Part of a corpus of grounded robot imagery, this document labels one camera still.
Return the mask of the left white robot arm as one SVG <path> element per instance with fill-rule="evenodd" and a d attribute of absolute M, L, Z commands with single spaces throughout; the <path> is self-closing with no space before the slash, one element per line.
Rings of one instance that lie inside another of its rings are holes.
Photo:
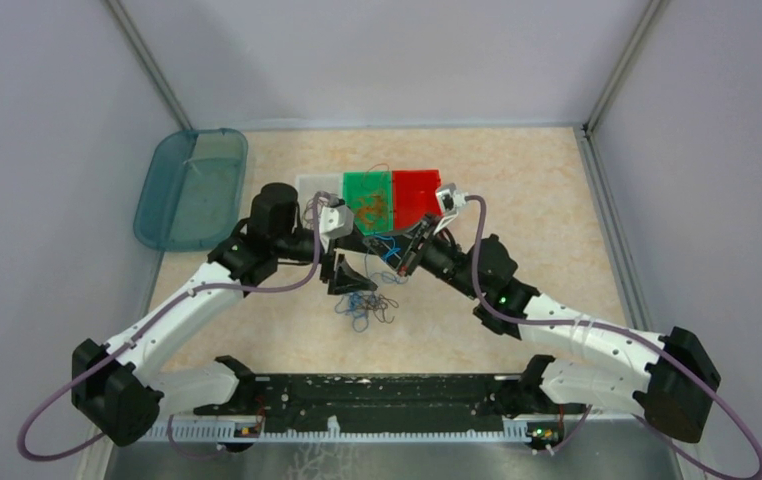
<path fill-rule="evenodd" d="M 254 406 L 255 384 L 222 361 L 179 374 L 161 370 L 199 330 L 246 296 L 291 292 L 314 276 L 330 281 L 335 241 L 360 231 L 339 196 L 322 191 L 309 202 L 311 220 L 303 225 L 297 190 L 265 185 L 249 215 L 168 300 L 105 342 L 86 339 L 74 349 L 67 390 L 101 435 L 125 447 L 164 417 L 206 405 L 234 414 Z"/>

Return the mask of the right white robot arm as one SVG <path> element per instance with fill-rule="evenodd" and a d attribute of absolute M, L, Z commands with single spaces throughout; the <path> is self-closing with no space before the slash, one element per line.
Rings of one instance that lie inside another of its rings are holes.
<path fill-rule="evenodd" d="M 533 412 L 554 403 L 584 403 L 640 415 L 660 433 L 698 443 L 721 383 L 696 334 L 626 329 L 569 308 L 515 278 L 517 263 L 495 234 L 478 236 L 468 252 L 434 235 L 428 215 L 407 230 L 369 235 L 367 250 L 396 274 L 422 268 L 478 300 L 473 313 L 498 335 L 549 345 L 584 359 L 550 360 L 525 379 L 520 398 Z"/>

